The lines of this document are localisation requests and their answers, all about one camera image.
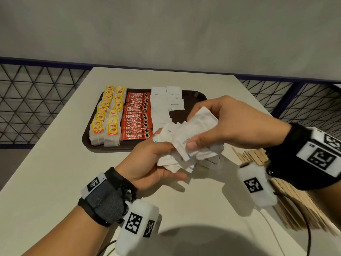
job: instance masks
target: tray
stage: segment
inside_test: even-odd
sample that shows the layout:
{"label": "tray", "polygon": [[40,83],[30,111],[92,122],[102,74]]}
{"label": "tray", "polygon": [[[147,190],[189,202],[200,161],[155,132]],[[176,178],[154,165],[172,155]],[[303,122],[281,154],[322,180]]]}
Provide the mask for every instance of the tray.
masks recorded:
{"label": "tray", "polygon": [[[127,93],[128,92],[151,92],[151,89],[127,89]],[[96,103],[96,106],[102,100],[103,93],[101,94],[98,102]],[[182,98],[183,98],[183,106],[185,109],[169,112],[169,115],[174,123],[177,123],[177,122],[182,123],[185,120],[187,120],[187,116],[190,114],[194,104],[199,101],[207,100],[206,96],[198,91],[182,91]],[[99,145],[99,146],[91,145],[91,142],[89,139],[89,130],[90,130],[90,123],[92,122],[92,119],[96,114],[96,110],[97,110],[97,107],[95,107],[82,136],[83,145],[85,145],[86,148],[88,148],[90,151],[94,153],[130,152],[139,142],[143,141],[143,140],[127,140],[127,141],[122,141],[120,146],[111,146],[111,147],[105,147],[103,145]]]}

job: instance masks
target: person's right thumb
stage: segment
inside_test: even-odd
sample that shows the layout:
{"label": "person's right thumb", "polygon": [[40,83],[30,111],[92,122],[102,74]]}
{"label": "person's right thumb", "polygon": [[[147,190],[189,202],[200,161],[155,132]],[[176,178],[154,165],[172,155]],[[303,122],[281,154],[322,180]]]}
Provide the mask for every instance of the person's right thumb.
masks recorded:
{"label": "person's right thumb", "polygon": [[220,136],[218,128],[214,127],[213,129],[196,135],[188,140],[186,149],[189,151],[196,151],[216,143],[221,143]]}

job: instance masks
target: metal mesh panel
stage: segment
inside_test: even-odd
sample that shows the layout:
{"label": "metal mesh panel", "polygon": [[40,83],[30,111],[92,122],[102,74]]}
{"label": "metal mesh panel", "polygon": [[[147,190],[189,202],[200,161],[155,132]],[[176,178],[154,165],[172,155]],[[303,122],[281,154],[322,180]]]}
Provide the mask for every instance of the metal mesh panel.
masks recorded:
{"label": "metal mesh panel", "polygon": [[268,112],[272,112],[292,85],[292,82],[284,81],[255,81],[242,79],[239,79],[239,81],[253,94]]}
{"label": "metal mesh panel", "polygon": [[0,144],[35,144],[88,73],[0,63]]}
{"label": "metal mesh panel", "polygon": [[317,127],[341,138],[341,95],[324,84],[305,84],[280,119]]}

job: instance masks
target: cable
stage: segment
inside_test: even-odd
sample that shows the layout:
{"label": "cable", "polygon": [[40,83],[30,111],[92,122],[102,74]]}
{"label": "cable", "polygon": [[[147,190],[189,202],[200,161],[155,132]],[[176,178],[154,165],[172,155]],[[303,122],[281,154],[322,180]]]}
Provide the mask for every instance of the cable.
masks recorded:
{"label": "cable", "polygon": [[302,211],[300,205],[292,197],[290,197],[287,194],[281,193],[281,192],[274,192],[274,194],[276,196],[284,196],[284,197],[290,199],[294,203],[294,205],[297,207],[298,211],[300,211],[300,213],[302,214],[302,217],[304,219],[305,224],[307,225],[307,230],[308,230],[307,256],[309,256],[310,255],[310,249],[311,249],[311,230],[310,230],[310,226],[309,226],[307,217],[305,216],[304,212]]}
{"label": "cable", "polygon": [[113,243],[116,243],[117,240],[113,240],[112,242],[109,242],[107,245],[104,246],[103,249],[100,250],[100,252],[97,254],[97,256],[100,256],[104,251],[105,249],[108,248],[109,245],[112,245]]}

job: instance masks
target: person's left hand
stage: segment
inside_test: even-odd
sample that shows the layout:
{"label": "person's left hand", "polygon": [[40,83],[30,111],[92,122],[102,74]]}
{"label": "person's left hand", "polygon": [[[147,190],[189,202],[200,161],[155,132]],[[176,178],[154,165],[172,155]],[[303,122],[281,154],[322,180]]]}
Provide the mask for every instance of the person's left hand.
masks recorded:
{"label": "person's left hand", "polygon": [[183,172],[173,173],[156,162],[163,156],[174,151],[174,146],[169,142],[154,143],[153,138],[138,143],[134,150],[115,167],[115,170],[129,180],[138,190],[144,190],[161,178],[185,180],[187,175]]}

